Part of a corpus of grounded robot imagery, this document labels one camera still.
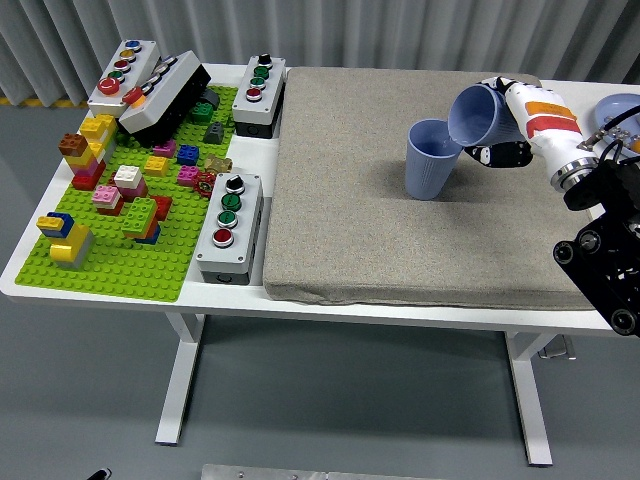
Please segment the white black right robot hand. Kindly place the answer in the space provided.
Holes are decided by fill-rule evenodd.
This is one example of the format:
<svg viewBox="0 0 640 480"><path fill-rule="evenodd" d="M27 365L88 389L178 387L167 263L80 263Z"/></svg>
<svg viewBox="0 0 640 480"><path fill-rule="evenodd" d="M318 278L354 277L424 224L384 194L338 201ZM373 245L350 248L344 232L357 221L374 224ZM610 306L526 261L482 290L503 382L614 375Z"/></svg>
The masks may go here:
<svg viewBox="0 0 640 480"><path fill-rule="evenodd" d="M503 76L463 90L449 112L449 135L482 165L519 168L535 156L552 174L585 159L575 115L558 94Z"/></svg>

